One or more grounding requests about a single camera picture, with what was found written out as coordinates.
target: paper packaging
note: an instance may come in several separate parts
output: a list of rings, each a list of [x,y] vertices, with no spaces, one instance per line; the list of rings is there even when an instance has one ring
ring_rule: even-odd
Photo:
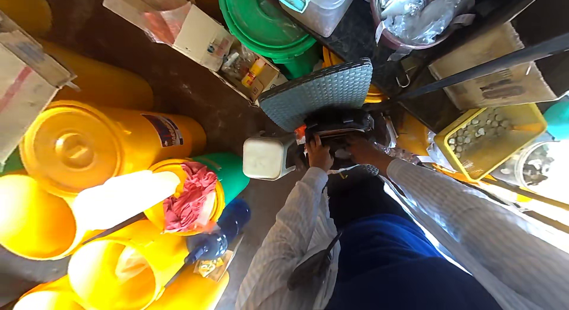
[[[0,170],[38,114],[75,75],[0,12]]]
[[[522,49],[523,43],[511,23],[488,31],[429,66],[436,79],[446,78]],[[446,87],[445,92],[460,110],[557,100],[535,62],[488,74]]]

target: sticker label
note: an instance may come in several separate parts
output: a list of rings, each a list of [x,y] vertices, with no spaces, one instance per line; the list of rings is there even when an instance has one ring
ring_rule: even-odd
[[[172,120],[157,115],[142,114],[142,116],[150,121],[154,129],[156,129],[156,132],[158,132],[163,148],[167,146],[181,146],[184,144],[184,138],[181,136],[180,129],[178,129],[178,126]]]

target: green bucket lid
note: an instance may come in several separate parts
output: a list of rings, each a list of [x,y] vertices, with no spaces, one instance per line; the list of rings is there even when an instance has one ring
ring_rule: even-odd
[[[269,58],[294,58],[316,40],[266,0],[219,0],[229,31],[252,51]]]

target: white plastic container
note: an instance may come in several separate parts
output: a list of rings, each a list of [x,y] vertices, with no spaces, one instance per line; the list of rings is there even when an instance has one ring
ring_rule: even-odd
[[[279,0],[295,19],[329,37],[353,0]]]

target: yellow plastic bucket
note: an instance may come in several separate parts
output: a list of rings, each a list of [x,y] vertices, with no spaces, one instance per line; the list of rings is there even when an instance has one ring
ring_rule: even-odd
[[[51,29],[46,0],[0,0],[0,10],[32,36],[44,36]]]
[[[152,172],[162,172],[162,171],[174,172],[180,178],[180,184],[178,185],[178,188],[176,188],[176,193],[174,194],[176,197],[179,197],[184,189],[184,181],[187,178],[187,175],[184,172],[184,170],[181,168],[180,164],[186,161],[192,161],[192,159],[169,159],[165,161],[160,161],[148,169],[152,170]],[[221,186],[221,182],[219,182],[219,180],[217,181],[215,192],[216,192],[216,198],[210,216],[210,220],[212,221],[217,221],[217,219],[219,219],[219,217],[221,216],[223,209],[225,208],[225,194],[223,191],[223,187]],[[146,214],[148,220],[150,220],[156,227],[164,231],[164,208],[162,202],[153,205],[153,207],[151,207],[150,209],[145,210],[144,213]],[[172,234],[194,235],[201,232],[202,231],[200,230],[195,230],[187,232],[175,232]]]
[[[32,123],[20,154],[47,192],[72,198],[111,177],[197,154],[204,146],[202,126],[189,117],[58,101]]]
[[[38,41],[44,52],[77,75],[73,83],[81,89],[76,91],[65,86],[55,95],[54,101],[75,100],[104,107],[152,110],[152,88],[138,75],[84,57],[57,44]]]
[[[127,247],[142,255],[148,266],[121,280],[116,268]],[[141,220],[79,248],[69,261],[69,282],[83,302],[93,308],[145,309],[162,295],[164,285],[181,268],[186,256],[183,237],[160,234],[150,221]]]
[[[322,52],[324,54],[323,68],[339,65],[344,62],[337,55],[326,49],[326,47],[322,47]],[[366,103],[379,103],[387,99],[387,96],[381,93],[373,84],[369,85],[369,90],[367,91],[367,96],[365,98]]]
[[[32,260],[57,260],[97,231],[77,228],[69,205],[27,175],[0,177],[0,244]]]
[[[216,282],[195,274],[189,266],[147,310],[214,310],[228,283],[229,272]]]
[[[397,146],[417,154],[418,156],[428,156],[429,147],[429,128],[413,117],[409,112],[403,113],[401,126],[397,127]]]
[[[89,310],[81,305],[81,299],[71,290],[69,277],[38,285],[26,292],[14,310]]]

